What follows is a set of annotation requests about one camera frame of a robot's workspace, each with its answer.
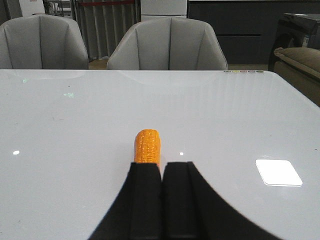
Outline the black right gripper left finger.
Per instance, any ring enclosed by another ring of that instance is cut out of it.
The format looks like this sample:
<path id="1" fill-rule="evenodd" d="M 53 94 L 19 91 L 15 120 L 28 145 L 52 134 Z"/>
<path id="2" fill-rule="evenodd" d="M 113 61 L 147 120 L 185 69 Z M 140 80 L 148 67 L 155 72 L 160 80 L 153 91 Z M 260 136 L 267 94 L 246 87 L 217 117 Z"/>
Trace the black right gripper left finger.
<path id="1" fill-rule="evenodd" d="M 90 240 L 160 240 L 162 180 L 155 163 L 131 163 L 116 199 Z"/>

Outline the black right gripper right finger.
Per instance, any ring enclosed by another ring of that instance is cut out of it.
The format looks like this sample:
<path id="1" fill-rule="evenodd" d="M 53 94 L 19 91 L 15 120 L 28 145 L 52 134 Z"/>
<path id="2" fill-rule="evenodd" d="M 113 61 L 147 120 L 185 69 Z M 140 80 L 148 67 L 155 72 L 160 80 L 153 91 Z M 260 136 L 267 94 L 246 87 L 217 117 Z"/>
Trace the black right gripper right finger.
<path id="1" fill-rule="evenodd" d="M 162 193 L 166 240 L 277 239 L 229 205 L 193 162 L 169 162 Z"/>

